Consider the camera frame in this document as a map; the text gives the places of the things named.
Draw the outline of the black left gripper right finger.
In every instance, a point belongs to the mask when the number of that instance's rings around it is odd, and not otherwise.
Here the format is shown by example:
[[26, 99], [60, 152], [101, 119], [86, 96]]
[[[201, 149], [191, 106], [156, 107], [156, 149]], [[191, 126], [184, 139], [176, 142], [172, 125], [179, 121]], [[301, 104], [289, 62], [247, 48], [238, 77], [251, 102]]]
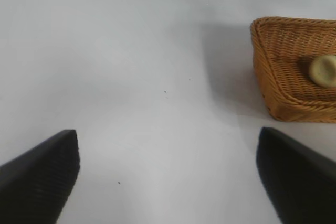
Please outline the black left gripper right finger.
[[335, 223], [335, 162], [283, 132], [260, 130], [256, 165], [282, 223]]

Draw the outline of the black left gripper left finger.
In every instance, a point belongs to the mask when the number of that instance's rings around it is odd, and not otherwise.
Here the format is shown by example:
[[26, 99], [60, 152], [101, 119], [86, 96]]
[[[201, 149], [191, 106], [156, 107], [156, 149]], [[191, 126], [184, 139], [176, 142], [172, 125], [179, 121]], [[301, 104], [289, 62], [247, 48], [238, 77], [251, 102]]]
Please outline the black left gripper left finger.
[[75, 130], [62, 130], [1, 166], [1, 223], [56, 223], [76, 183]]

